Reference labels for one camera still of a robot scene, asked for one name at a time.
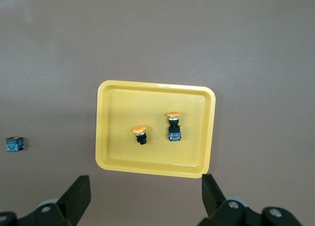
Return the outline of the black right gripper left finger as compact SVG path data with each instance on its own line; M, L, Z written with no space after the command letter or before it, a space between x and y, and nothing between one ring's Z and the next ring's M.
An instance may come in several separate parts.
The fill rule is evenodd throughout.
M23 217L23 225L76 226L90 202L90 178L88 175L81 175L55 203L42 204Z

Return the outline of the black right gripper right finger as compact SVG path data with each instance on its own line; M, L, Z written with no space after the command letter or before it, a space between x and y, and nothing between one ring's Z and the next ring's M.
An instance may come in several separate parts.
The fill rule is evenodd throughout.
M200 226L243 226L246 208L236 200L227 200L212 174L202 175L202 201L208 217Z

